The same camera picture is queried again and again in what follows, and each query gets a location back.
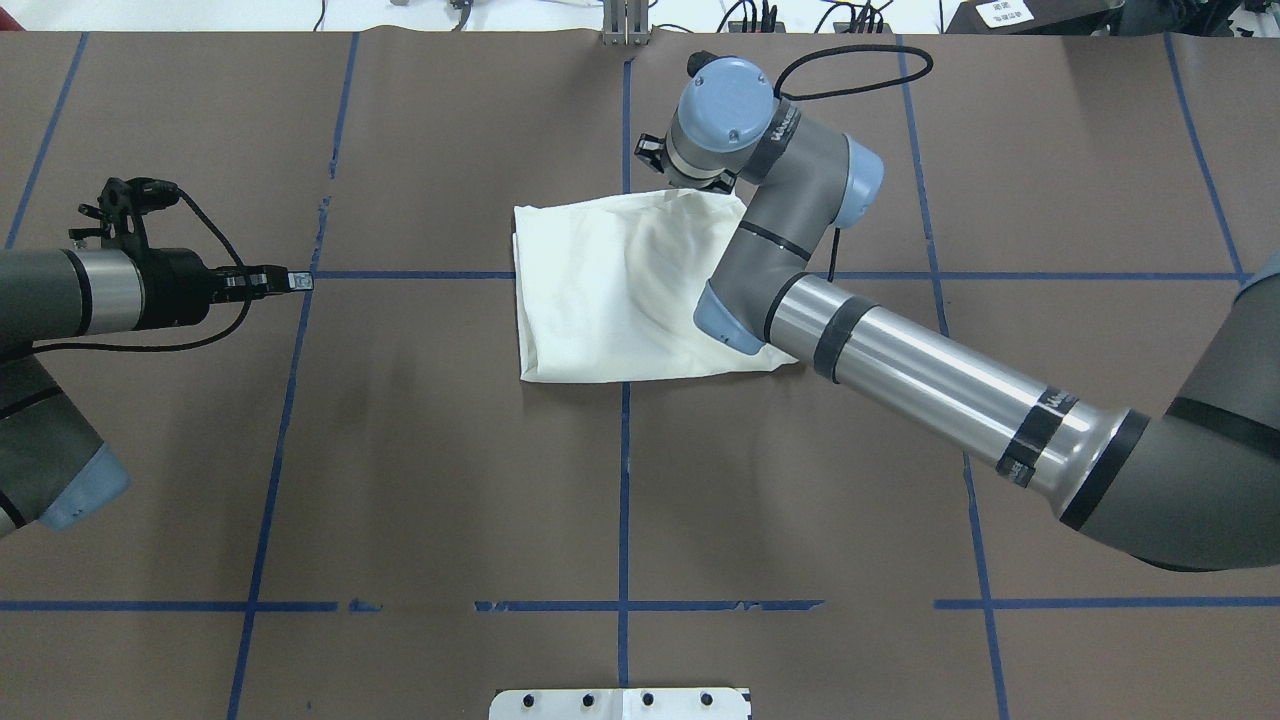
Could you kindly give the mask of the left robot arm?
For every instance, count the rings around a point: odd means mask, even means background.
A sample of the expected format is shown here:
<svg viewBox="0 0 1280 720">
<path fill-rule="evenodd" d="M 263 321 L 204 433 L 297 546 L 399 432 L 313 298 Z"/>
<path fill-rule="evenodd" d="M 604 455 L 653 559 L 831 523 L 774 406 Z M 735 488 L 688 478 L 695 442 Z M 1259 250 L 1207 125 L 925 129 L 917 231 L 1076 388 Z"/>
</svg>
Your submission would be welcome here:
<svg viewBox="0 0 1280 720">
<path fill-rule="evenodd" d="M 96 204 L 79 211 L 87 228 L 69 231 L 70 247 L 5 251 L 1 263 L 1 532 L 32 523 L 60 530 L 122 495 L 131 478 L 41 361 L 60 351 L 172 354 L 210 345 L 119 345 L 110 334 L 201 324 L 212 306 L 236 305 L 238 328 L 253 304 L 303 293 L 314 275 L 244 263 L 216 227 L 230 258 L 207 266 L 189 249 L 148 242 L 145 218 L 183 202 L 207 215 L 178 184 L 136 177 L 106 181 Z"/>
</svg>

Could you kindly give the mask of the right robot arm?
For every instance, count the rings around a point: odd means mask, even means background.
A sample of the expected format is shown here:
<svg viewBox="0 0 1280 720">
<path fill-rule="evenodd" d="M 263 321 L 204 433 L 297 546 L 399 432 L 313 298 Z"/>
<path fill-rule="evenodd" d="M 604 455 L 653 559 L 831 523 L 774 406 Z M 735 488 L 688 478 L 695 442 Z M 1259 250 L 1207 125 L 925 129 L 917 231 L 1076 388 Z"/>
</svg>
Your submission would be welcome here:
<svg viewBox="0 0 1280 720">
<path fill-rule="evenodd" d="M 755 186 L 696 301 L 730 348 L 773 346 L 952 441 L 1042 495 L 1066 527 L 1172 571 L 1279 560 L 1277 259 L 1238 291 L 1162 416 L 1103 410 L 808 272 L 828 229 L 859 222 L 883 161 L 803 115 L 748 59 L 694 53 L 663 137 L 636 156 L 672 186 Z"/>
</svg>

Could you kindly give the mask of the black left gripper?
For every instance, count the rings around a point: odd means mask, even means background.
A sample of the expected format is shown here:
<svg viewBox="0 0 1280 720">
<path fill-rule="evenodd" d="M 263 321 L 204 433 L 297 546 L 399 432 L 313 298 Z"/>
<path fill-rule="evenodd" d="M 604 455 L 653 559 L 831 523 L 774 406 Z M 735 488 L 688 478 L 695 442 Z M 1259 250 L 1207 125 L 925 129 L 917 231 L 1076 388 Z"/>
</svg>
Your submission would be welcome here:
<svg viewBox="0 0 1280 720">
<path fill-rule="evenodd" d="M 189 249 L 154 247 L 145 217 L 178 202 L 214 234 L 229 255 L 229 266 L 210 268 Z M 96 204 L 79 213 L 97 227 L 70 229 L 81 243 L 97 238 L 99 249 L 77 246 L 68 258 L 79 284 L 81 333 L 155 331 L 197 325 L 218 304 L 252 304 L 265 297 L 310 292 L 310 272 L 243 263 L 230 241 L 178 184 L 155 178 L 113 177 Z"/>
</svg>

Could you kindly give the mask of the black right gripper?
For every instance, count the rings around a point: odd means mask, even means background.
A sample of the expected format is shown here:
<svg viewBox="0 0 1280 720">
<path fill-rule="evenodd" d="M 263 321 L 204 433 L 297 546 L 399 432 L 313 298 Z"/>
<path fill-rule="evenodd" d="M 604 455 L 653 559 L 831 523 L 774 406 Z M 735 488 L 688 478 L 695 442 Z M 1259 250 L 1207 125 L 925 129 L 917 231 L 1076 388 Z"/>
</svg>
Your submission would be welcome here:
<svg viewBox="0 0 1280 720">
<path fill-rule="evenodd" d="M 675 188 L 721 195 L 730 195 L 735 191 L 737 181 L 735 173 L 724 168 L 695 167 L 667 138 L 640 135 L 635 145 L 635 158 L 667 178 Z"/>
</svg>

